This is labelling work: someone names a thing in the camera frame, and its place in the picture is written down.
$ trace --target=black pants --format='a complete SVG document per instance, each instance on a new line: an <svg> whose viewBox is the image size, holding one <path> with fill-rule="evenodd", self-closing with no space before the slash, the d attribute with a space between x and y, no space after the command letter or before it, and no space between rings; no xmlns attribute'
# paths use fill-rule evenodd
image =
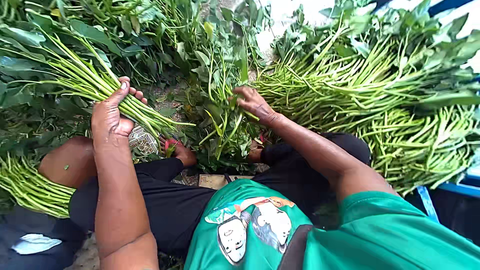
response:
<svg viewBox="0 0 480 270"><path fill-rule="evenodd" d="M322 134L365 164L370 164L370 151L362 140L343 133ZM310 168L306 160L291 146L267 146L262 162L271 168L253 178L296 203L307 215L327 197L328 181ZM157 247L164 253L185 257L193 231L203 210L215 193L214 189L170 182L183 169L179 159L170 158L135 164ZM70 217L84 230L93 230L98 182L92 179L80 187L70 201Z"/></svg>

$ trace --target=left hand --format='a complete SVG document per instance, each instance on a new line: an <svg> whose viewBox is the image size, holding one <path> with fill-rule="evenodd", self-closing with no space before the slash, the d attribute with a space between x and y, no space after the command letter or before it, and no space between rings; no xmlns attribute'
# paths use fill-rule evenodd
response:
<svg viewBox="0 0 480 270"><path fill-rule="evenodd" d="M130 93L135 95L142 103L147 104L144 94L137 89L130 87L129 77L120 77L120 89L115 91L108 99L97 102L92 112L92 134L95 141L96 137L110 137L118 135L128 137L133 129L133 122L120 116L118 108L120 102Z"/></svg>

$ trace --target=right hand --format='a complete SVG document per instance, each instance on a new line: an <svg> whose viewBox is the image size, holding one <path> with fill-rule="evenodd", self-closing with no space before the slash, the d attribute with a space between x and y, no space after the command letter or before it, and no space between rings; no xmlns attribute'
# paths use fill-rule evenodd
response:
<svg viewBox="0 0 480 270"><path fill-rule="evenodd" d="M246 111L260 118L258 121L260 124L269 126L274 120L279 118L279 114L267 104L265 99L260 96L257 90L250 87L241 86L233 89L233 93L241 94L245 98L237 98L237 104Z"/></svg>

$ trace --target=fingers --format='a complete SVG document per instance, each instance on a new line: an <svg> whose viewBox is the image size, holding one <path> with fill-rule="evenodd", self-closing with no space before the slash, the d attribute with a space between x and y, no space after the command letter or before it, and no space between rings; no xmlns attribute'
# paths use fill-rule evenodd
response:
<svg viewBox="0 0 480 270"><path fill-rule="evenodd" d="M233 89L232 92L235 94L242 94L245 98L249 98L253 94L254 90L250 87L240 86Z"/></svg>
<svg viewBox="0 0 480 270"><path fill-rule="evenodd" d="M113 94L104 102L111 102L111 105L118 105L128 95L130 90L130 82L127 80L122 81L120 88L113 92Z"/></svg>
<svg viewBox="0 0 480 270"><path fill-rule="evenodd" d="M143 99L144 98L144 93L142 91L137 91L135 93L135 97L139 100Z"/></svg>
<svg viewBox="0 0 480 270"><path fill-rule="evenodd" d="M148 104L148 100L146 98L144 98L144 93L142 91L138 91L134 87L130 87L129 93L130 93L130 95L135 96L143 104L145 104L145 105Z"/></svg>
<svg viewBox="0 0 480 270"><path fill-rule="evenodd" d="M130 93L130 95L134 95L135 96L135 93L137 92L137 89L134 88L134 87L130 87L130 90L128 91Z"/></svg>
<svg viewBox="0 0 480 270"><path fill-rule="evenodd" d="M127 76L122 76L122 77L119 78L119 81L120 81L120 82L123 82L123 81L130 82L130 78L127 77Z"/></svg>
<svg viewBox="0 0 480 270"><path fill-rule="evenodd" d="M249 108L248 103L243 98L237 98L237 105L246 110Z"/></svg>

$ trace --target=t-shirt graphic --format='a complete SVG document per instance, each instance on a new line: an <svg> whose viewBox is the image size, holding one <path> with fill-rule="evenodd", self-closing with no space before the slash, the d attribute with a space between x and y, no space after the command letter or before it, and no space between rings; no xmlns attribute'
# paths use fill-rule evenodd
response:
<svg viewBox="0 0 480 270"><path fill-rule="evenodd" d="M251 205L255 205L252 214L246 211ZM218 246L230 264L238 265L245 255L249 224L263 243L281 254L285 252L292 223L286 212L279 207L294 205L291 201L275 196L237 200L212 209L205 221L218 224Z"/></svg>

